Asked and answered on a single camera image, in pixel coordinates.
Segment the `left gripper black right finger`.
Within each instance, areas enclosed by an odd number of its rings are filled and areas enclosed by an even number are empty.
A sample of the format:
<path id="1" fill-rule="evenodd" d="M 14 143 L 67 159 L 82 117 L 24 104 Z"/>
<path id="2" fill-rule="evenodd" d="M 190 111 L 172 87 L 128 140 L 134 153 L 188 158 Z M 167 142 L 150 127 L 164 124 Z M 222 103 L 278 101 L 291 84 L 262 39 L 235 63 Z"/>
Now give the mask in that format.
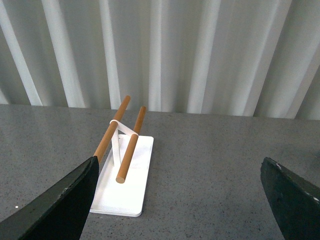
<path id="1" fill-rule="evenodd" d="M 320 188 L 273 159 L 264 158 L 260 180 L 286 240 L 320 238 Z"/>

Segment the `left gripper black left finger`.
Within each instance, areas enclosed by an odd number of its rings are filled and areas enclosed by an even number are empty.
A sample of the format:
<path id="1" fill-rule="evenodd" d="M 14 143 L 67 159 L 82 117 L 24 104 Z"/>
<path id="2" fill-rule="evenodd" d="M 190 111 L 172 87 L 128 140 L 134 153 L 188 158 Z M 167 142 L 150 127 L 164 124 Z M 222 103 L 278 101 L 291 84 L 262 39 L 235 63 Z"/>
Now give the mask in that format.
<path id="1" fill-rule="evenodd" d="M 97 187 L 99 162 L 92 156 L 0 223 L 2 240 L 78 240 Z"/>

